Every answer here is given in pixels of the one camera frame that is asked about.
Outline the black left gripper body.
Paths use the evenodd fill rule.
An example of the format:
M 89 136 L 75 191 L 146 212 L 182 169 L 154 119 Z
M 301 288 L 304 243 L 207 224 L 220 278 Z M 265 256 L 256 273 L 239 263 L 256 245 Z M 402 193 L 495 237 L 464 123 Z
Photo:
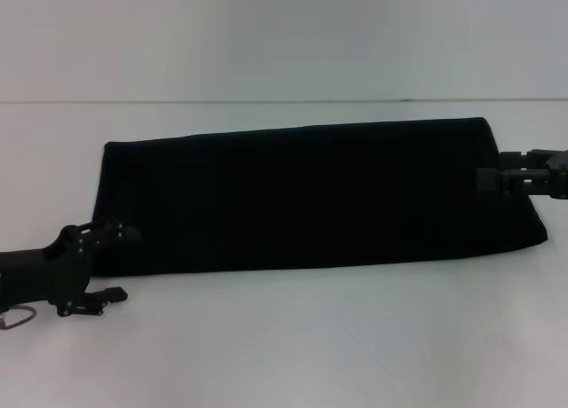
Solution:
M 91 224 L 67 225 L 47 247 L 1 254 L 1 312 L 48 302 L 61 317 L 92 313 L 84 295 L 91 280 Z

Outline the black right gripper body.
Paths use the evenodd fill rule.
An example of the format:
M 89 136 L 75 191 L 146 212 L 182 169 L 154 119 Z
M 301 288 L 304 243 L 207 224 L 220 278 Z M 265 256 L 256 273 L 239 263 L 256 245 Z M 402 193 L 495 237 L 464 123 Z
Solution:
M 527 153 L 529 170 L 540 174 L 531 177 L 533 195 L 548 195 L 555 200 L 567 199 L 567 151 L 531 150 Z

